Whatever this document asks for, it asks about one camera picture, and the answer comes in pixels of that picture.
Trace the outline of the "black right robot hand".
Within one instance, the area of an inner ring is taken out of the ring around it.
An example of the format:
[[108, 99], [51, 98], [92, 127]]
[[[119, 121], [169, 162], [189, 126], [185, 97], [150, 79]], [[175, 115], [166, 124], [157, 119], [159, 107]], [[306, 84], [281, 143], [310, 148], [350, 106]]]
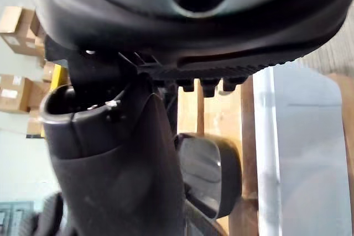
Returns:
[[352, 0], [34, 0], [49, 61], [70, 85], [40, 115], [61, 192], [32, 235], [216, 232], [242, 194], [225, 140], [175, 134], [173, 92], [232, 92], [303, 57], [342, 27]]

